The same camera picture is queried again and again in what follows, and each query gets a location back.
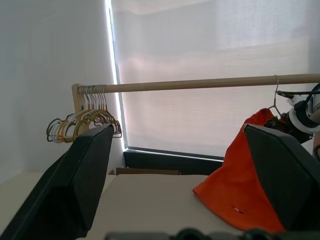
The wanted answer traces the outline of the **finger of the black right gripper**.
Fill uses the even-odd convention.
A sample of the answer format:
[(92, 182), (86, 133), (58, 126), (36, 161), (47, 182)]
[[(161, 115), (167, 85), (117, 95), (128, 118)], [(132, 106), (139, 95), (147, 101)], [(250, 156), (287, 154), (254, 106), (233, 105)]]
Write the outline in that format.
[(276, 94), (285, 97), (285, 98), (293, 98), (294, 96), (302, 96), (302, 95), (309, 95), (309, 91), (276, 91)]

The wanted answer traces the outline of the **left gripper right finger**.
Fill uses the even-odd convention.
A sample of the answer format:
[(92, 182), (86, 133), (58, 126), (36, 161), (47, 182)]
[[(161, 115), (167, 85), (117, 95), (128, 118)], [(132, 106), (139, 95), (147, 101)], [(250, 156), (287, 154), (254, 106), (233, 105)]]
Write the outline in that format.
[(259, 182), (289, 231), (320, 231), (320, 161), (293, 136), (247, 124), (244, 127)]

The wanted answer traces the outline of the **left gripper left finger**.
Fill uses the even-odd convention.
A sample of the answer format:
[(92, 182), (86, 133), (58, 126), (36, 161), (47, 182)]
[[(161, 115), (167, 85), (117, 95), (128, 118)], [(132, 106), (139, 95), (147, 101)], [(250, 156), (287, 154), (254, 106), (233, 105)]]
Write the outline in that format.
[(114, 129), (81, 134), (42, 175), (0, 240), (76, 240), (92, 228), (103, 187)]

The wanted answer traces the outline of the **olive wire hanger silver hook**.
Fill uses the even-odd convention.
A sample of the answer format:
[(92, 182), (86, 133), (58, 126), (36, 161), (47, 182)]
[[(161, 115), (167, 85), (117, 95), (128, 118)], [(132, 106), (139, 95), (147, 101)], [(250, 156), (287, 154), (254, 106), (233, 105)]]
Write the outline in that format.
[(276, 74), (274, 75), (274, 77), (275, 77), (276, 87), (275, 87), (275, 91), (273, 94), (273, 105), (270, 108), (274, 108), (276, 110), (278, 116), (281, 118), (282, 114), (277, 107), (277, 92), (278, 92), (278, 87), (279, 87), (279, 78)]

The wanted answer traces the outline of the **orange shorts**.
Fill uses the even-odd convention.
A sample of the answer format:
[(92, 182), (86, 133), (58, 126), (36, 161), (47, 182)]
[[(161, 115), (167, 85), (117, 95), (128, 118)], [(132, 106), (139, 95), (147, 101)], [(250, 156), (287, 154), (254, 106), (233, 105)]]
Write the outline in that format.
[(192, 191), (209, 210), (237, 229), (285, 231), (260, 185), (243, 130), (227, 148), (222, 166)]

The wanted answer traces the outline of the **brown cardboard box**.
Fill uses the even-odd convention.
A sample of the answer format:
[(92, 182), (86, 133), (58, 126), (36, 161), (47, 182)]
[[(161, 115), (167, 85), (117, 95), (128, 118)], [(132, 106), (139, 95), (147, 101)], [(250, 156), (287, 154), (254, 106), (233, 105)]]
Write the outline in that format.
[(108, 175), (181, 175), (178, 170), (162, 170), (162, 169), (143, 169), (143, 168), (116, 168), (111, 170)]

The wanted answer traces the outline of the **white roller blind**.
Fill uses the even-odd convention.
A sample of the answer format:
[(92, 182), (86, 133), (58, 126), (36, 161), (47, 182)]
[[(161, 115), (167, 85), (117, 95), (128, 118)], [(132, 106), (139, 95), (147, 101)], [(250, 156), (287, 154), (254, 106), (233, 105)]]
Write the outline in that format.
[[(320, 74), (320, 0), (111, 0), (121, 84)], [(124, 92), (126, 147), (222, 157), (276, 87)]]

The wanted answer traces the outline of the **wooden clothes rack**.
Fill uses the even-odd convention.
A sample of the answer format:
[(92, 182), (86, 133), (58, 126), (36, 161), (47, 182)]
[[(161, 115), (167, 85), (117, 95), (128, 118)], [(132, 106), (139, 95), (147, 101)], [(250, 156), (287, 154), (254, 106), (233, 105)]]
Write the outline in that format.
[(78, 112), (81, 110), (81, 105), (82, 105), (80, 96), (83, 90), (85, 89), (89, 89), (89, 92), (92, 94), (100, 94), (100, 93), (129, 93), (129, 92), (248, 87), (248, 86), (293, 85), (293, 84), (312, 84), (312, 83), (320, 83), (320, 73), (178, 80), (178, 81), (144, 82), (144, 83), (95, 85), (95, 86), (85, 86), (80, 84), (74, 84), (72, 86), (72, 95), (73, 95), (75, 110)]

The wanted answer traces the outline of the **dark window frame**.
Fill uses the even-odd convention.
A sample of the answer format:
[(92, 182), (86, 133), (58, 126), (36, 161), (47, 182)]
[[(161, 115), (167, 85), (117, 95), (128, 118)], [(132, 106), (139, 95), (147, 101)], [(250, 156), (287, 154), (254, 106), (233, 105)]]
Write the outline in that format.
[(224, 162), (222, 156), (132, 146), (124, 150), (123, 157), (128, 168), (179, 171), (182, 175), (208, 176)]

